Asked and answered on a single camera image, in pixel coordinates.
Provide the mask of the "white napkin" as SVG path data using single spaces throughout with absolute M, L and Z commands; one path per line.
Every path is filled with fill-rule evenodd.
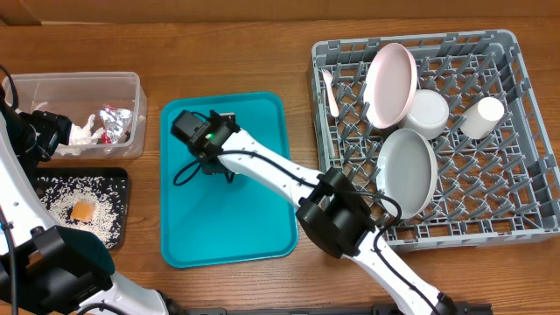
M 95 114 L 91 114 L 87 119 L 87 123 L 83 127 L 73 124 L 69 137 L 69 144 L 60 144 L 55 152 L 61 156 L 79 156 L 83 152 L 83 149 L 81 148 L 82 145 L 96 144 L 102 138 L 105 129 L 99 128 L 93 132 L 92 128 L 94 126 L 94 122 Z

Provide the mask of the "small red wrapper piece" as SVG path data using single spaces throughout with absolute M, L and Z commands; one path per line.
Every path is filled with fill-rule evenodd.
M 101 142 L 102 142 L 103 144 L 111 144 L 111 143 L 112 143 L 110 137 L 109 137 L 106 133 L 103 133 L 103 134 L 101 135 Z

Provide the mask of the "silver red wrapper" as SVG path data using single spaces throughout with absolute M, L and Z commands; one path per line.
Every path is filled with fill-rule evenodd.
M 119 144 L 128 140 L 133 112 L 126 108 L 114 108 L 105 105 L 99 116 L 105 132 L 111 139 L 111 144 Z

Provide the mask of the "orange food cube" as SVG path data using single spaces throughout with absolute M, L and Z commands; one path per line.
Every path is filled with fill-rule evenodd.
M 78 201 L 72 212 L 70 213 L 70 218 L 82 222 L 90 222 L 93 218 L 95 212 L 95 205 L 92 203 Z

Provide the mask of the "grey round plate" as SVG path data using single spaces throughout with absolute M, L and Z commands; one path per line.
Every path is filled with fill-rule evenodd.
M 438 178 L 436 155 L 430 143 L 413 129 L 398 129 L 384 142 L 377 158 L 376 187 L 396 201 L 407 220 L 431 201 Z

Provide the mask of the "large white plate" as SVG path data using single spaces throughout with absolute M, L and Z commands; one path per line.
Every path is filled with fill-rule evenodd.
M 387 44 L 371 62 L 365 83 L 367 119 L 377 129 L 389 128 L 410 110 L 417 90 L 416 61 L 403 45 Z

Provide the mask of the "small grey bowl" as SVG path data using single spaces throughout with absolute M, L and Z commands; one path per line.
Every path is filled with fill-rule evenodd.
M 418 89 L 408 113 L 398 123 L 399 128 L 411 129 L 432 140 L 439 137 L 449 117 L 445 98 L 429 89 Z

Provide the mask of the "white upturned cup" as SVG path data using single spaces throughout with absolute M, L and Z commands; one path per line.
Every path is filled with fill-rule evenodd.
M 504 116 L 504 105 L 494 97 L 484 97 L 464 114 L 461 132 L 471 139 L 482 139 L 490 134 Z

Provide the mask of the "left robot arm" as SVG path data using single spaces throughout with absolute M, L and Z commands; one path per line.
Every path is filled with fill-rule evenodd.
M 181 314 L 159 290 L 117 272 L 98 237 L 62 227 L 39 200 L 32 181 L 41 162 L 67 144 L 64 115 L 19 110 L 16 87 L 1 91 L 1 299 L 13 313 Z

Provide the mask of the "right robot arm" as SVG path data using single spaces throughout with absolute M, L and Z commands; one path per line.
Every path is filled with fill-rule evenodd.
M 234 119 L 181 111 L 171 134 L 195 159 L 194 171 L 241 174 L 289 201 L 307 237 L 334 258 L 346 258 L 363 268 L 396 302 L 403 314 L 455 314 L 453 300 L 425 282 L 386 243 L 386 227 L 378 227 L 365 199 L 339 169 L 325 172 L 290 161 L 255 140 Z

